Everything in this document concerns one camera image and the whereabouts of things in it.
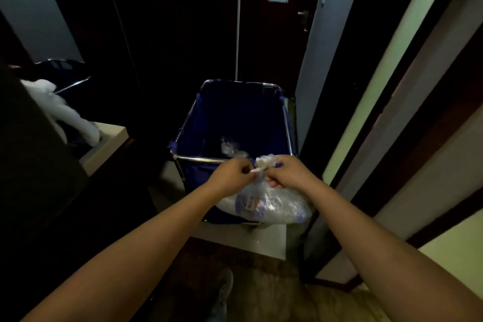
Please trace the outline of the person's left hand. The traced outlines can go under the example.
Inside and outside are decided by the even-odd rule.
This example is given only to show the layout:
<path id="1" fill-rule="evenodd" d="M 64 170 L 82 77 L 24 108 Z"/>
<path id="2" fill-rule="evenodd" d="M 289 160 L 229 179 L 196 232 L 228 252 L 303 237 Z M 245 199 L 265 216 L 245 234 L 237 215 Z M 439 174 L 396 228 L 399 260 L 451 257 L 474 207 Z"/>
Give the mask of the person's left hand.
<path id="1" fill-rule="evenodd" d="M 235 195 L 246 187 L 236 186 L 236 159 L 246 158 L 234 158 L 223 162 L 211 174 L 207 181 L 207 188 L 217 200 Z"/>

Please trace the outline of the person's right hand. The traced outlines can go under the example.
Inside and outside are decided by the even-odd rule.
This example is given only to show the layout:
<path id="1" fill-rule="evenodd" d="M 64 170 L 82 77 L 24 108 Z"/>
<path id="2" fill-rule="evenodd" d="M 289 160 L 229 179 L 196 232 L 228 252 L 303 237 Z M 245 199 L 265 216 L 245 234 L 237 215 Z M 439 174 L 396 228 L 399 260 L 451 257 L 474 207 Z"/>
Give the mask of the person's right hand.
<path id="1" fill-rule="evenodd" d="M 317 178 L 297 157 L 277 155 L 277 163 L 284 166 L 273 170 L 272 176 L 277 178 L 286 188 L 308 194 L 321 180 Z"/>

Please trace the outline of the clear plastic trash bag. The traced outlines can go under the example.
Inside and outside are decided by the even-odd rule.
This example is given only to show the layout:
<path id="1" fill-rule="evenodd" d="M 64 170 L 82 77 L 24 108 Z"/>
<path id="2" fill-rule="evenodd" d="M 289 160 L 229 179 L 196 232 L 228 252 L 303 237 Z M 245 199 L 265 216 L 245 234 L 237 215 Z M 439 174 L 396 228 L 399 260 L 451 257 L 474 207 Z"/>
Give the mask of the clear plastic trash bag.
<path id="1" fill-rule="evenodd" d="M 297 191 L 271 187 L 265 179 L 265 170 L 281 166 L 276 155 L 257 157 L 251 172 L 257 173 L 257 180 L 244 187 L 239 193 L 220 200 L 215 206 L 230 215 L 249 222 L 264 224 L 305 223 L 312 211 L 307 201 Z"/>

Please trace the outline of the person's right forearm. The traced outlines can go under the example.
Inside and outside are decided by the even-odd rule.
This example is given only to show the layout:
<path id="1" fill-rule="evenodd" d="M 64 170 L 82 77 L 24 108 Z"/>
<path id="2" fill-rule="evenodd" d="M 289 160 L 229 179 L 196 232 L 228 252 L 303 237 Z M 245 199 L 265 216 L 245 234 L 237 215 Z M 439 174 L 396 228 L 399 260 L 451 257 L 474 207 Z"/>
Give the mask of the person's right forearm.
<path id="1" fill-rule="evenodd" d="M 483 300 L 317 178 L 301 190 L 392 322 L 483 322 Z"/>

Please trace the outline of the person's left forearm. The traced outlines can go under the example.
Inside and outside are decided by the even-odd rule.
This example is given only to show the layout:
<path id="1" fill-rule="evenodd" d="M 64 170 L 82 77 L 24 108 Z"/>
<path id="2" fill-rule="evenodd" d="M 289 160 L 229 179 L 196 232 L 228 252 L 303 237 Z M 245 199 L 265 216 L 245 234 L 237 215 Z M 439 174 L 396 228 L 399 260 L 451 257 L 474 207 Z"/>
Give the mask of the person's left forearm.
<path id="1" fill-rule="evenodd" d="M 224 197 L 220 184 L 202 185 L 97 254 L 20 322 L 129 321 Z"/>

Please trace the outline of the blue fabric laundry cart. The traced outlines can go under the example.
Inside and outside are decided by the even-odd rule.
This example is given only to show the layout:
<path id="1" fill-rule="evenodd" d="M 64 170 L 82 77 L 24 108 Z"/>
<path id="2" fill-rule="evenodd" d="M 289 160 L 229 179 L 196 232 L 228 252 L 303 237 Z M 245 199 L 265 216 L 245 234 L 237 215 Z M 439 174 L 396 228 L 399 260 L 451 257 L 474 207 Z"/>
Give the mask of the blue fabric laundry cart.
<path id="1" fill-rule="evenodd" d="M 296 148 L 282 89 L 270 83 L 205 81 L 168 148 L 185 190 L 204 184 L 217 167 L 241 152 L 255 166 L 257 157 L 295 155 Z M 212 207 L 212 224 L 260 224 Z"/>

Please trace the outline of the person's shoe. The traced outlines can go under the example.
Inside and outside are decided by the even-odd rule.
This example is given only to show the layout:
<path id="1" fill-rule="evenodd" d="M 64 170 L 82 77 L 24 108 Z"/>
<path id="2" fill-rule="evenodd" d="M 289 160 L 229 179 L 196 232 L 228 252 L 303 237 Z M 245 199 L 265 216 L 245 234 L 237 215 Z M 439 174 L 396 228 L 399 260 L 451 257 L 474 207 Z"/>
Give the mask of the person's shoe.
<path id="1" fill-rule="evenodd" d="M 227 301 L 233 288 L 234 276 L 230 268 L 219 275 L 219 289 L 205 322 L 227 322 Z"/>

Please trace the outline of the dark wooden door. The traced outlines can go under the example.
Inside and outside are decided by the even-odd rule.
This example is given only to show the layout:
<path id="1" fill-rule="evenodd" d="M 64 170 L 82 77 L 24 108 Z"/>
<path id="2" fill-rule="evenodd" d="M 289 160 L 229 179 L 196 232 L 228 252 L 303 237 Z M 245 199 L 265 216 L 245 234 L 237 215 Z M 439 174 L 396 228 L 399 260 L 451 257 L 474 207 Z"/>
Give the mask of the dark wooden door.
<path id="1" fill-rule="evenodd" d="M 317 0 L 240 0 L 239 81 L 273 83 L 295 96 Z M 301 31 L 298 12 L 310 10 L 308 32 Z"/>

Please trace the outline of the white crumpled linen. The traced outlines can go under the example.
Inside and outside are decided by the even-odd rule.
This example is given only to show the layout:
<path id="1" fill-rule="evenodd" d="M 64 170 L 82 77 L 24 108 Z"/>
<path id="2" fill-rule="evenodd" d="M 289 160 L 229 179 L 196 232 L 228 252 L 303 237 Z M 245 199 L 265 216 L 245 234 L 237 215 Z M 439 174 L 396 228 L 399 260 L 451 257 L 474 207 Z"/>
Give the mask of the white crumpled linen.
<path id="1" fill-rule="evenodd" d="M 36 81 L 20 80 L 31 98 L 43 111 L 54 130 L 64 144 L 68 143 L 67 136 L 58 121 L 76 129 L 85 142 L 91 147 L 100 142 L 100 130 L 91 122 L 82 118 L 67 102 L 55 93 L 56 85 L 50 81 L 39 79 Z"/>

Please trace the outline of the dark blue laundry cart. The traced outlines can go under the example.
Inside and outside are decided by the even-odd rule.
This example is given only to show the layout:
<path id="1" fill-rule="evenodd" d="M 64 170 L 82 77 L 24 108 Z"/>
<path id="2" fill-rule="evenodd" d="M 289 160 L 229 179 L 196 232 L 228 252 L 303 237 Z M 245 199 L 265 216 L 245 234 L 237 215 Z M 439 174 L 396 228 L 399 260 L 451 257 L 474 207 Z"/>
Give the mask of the dark blue laundry cart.
<path id="1" fill-rule="evenodd" d="M 47 59 L 35 63 L 35 69 L 41 79 L 56 86 L 54 93 L 63 93 L 92 78 L 86 63 L 71 59 Z"/>

